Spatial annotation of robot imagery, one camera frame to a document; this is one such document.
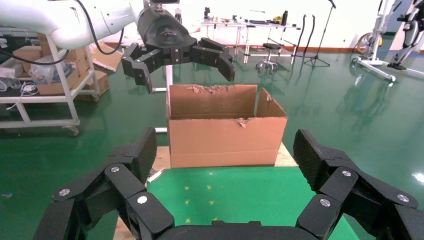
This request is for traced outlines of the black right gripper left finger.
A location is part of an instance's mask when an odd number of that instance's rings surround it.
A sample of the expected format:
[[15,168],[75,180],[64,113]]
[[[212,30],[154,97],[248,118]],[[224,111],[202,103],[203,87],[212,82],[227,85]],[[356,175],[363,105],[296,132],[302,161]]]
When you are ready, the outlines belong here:
[[156,131],[147,127],[137,142],[116,147],[100,167],[58,189],[34,239],[85,240],[112,211],[138,240],[156,240],[173,228],[174,217],[146,187],[157,147]]

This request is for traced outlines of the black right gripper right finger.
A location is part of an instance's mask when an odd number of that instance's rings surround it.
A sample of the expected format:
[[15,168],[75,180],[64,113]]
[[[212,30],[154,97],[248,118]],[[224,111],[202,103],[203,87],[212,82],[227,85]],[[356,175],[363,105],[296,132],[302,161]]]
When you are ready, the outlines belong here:
[[348,215],[377,240],[423,239],[424,213],[417,200],[365,173],[342,150],[324,146],[299,129],[293,159],[315,192],[297,218],[297,228],[326,240]]

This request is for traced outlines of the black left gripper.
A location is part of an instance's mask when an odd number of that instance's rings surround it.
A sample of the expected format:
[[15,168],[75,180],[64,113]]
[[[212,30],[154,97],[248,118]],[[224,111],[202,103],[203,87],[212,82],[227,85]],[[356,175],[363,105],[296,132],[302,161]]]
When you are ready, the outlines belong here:
[[235,79],[233,56],[229,48],[210,38],[200,41],[165,9],[148,7],[140,13],[137,30],[143,47],[132,43],[123,53],[121,64],[126,76],[135,84],[153,92],[151,73],[163,65],[197,63],[217,68],[228,81]]

